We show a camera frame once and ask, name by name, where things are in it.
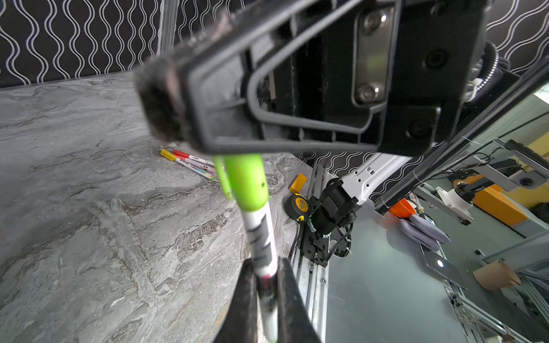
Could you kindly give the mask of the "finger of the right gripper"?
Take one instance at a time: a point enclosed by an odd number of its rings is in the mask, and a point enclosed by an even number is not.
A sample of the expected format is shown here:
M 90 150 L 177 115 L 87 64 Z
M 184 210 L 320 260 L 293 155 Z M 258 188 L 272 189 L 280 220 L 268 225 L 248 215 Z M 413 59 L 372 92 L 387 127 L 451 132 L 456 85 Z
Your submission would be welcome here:
M 368 1 L 257 1 L 135 74 L 150 130 L 211 155 L 377 151 L 384 104 L 361 105 L 329 34 Z

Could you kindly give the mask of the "white pen light green end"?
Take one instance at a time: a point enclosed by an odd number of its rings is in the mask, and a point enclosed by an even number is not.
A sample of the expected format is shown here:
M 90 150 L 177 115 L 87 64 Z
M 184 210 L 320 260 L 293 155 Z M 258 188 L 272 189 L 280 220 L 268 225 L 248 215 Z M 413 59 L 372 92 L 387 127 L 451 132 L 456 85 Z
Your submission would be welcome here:
M 253 270 L 257 277 L 263 333 L 267 341 L 276 342 L 278 340 L 278 256 L 270 206 L 266 203 L 258 210 L 249 211 L 241 202 L 237 204 L 241 211 Z

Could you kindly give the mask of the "green pen cap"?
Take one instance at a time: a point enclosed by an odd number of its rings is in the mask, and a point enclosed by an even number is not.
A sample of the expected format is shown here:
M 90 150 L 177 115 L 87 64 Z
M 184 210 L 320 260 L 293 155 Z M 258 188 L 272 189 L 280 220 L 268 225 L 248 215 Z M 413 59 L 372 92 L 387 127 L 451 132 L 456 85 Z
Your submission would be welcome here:
M 256 212 L 269 200 L 267 178 L 260 154 L 214 156 L 222 191 L 244 212 Z

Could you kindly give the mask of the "pink pen red tip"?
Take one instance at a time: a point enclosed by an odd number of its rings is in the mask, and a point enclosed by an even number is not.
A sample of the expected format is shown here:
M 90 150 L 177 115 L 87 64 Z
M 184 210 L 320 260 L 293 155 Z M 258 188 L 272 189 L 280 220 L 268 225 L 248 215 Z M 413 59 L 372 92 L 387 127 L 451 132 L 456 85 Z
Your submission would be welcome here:
M 197 167 L 199 169 L 202 169 L 206 171 L 207 173 L 214 174 L 215 173 L 215 166 L 214 163 L 211 161 L 207 161 L 205 159 L 202 159 L 200 157 L 196 157 L 194 155 L 189 154 L 189 157 L 187 159 L 182 159 L 182 161 L 191 164 L 194 167 Z

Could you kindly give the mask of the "white pen magenta end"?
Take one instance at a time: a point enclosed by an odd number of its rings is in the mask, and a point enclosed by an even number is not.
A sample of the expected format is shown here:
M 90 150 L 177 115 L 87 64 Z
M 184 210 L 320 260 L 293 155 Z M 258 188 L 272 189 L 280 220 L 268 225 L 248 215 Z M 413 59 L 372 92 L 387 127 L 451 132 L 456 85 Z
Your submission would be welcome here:
M 188 164 L 188 163 L 182 161 L 180 158 L 178 158 L 178 160 L 175 161 L 175 162 L 177 164 L 182 165 L 183 167 L 187 168 L 188 170 L 193 171 L 194 173 L 200 175 L 201 177 L 206 178 L 207 180 L 210 180 L 210 181 L 214 180 L 214 177 L 211 174 L 209 174 L 206 171 L 203 171 L 203 170 L 201 170 L 197 167 L 194 167 L 191 164 Z

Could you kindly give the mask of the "red pen cap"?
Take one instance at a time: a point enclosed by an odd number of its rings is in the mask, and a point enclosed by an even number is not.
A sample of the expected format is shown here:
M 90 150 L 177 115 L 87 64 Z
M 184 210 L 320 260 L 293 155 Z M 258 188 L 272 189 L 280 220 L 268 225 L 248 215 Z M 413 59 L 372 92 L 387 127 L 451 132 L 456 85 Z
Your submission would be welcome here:
M 176 149 L 173 149 L 173 154 L 180 158 L 180 159 L 187 159 L 189 157 L 189 154 L 186 154 L 184 153 L 183 151 L 179 151 L 179 150 L 176 150 Z

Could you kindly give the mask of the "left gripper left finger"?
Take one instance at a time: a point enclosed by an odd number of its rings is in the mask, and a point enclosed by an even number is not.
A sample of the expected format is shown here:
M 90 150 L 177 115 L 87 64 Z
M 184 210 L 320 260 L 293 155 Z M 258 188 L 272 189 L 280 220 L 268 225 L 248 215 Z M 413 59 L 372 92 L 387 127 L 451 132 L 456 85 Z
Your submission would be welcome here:
M 257 342 L 257 277 L 251 259 L 242 263 L 232 301 L 215 343 Z

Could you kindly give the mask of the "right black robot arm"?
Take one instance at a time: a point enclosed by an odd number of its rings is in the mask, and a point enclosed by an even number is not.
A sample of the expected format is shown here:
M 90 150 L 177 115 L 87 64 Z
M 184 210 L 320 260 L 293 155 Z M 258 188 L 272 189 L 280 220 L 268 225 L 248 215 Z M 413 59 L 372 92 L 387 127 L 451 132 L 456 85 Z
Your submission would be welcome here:
M 452 137 L 486 42 L 488 1 L 258 1 L 135 74 L 154 136 L 217 157 L 245 212 L 260 154 L 366 153 L 323 198 L 346 224 L 392 177 Z

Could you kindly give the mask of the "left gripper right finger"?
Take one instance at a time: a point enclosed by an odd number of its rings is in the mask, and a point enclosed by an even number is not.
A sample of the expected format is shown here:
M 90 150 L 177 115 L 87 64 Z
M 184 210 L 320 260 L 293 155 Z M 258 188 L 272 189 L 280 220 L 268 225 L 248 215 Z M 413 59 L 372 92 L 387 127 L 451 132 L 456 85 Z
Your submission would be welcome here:
M 308 317 L 292 265 L 284 257 L 278 259 L 277 306 L 278 342 L 321 343 Z

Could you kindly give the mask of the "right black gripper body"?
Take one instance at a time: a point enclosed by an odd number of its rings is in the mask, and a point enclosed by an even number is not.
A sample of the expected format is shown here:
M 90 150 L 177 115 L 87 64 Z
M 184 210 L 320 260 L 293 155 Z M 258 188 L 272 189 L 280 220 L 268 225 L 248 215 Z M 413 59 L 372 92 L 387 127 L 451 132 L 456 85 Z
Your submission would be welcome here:
M 358 1 L 274 70 L 294 151 L 417 156 L 450 138 L 486 35 L 487 1 Z

